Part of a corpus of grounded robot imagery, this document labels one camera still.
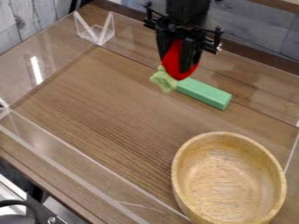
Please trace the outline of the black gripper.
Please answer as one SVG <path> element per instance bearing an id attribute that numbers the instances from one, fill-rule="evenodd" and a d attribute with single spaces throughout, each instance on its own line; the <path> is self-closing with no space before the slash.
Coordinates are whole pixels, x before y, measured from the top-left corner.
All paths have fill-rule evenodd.
<path id="1" fill-rule="evenodd" d="M 180 72 L 189 72 L 200 62 L 202 52 L 218 54 L 222 48 L 220 36 L 224 33 L 218 25 L 214 29 L 204 24 L 211 1 L 167 1 L 165 13 L 152 1 L 144 2 L 144 26 L 155 30 L 160 59 L 168 52 L 172 42 L 181 41 Z"/>

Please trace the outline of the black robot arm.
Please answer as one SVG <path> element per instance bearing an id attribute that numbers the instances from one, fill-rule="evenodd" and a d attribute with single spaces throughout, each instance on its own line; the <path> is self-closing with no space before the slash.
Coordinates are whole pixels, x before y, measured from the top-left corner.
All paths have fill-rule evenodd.
<path id="1" fill-rule="evenodd" d="M 165 13 L 144 3 L 144 26 L 155 30 L 161 65 L 168 74 L 181 80 L 191 75 L 204 51 L 220 52 L 224 33 L 219 25 L 204 27 L 211 0 L 165 0 Z"/>

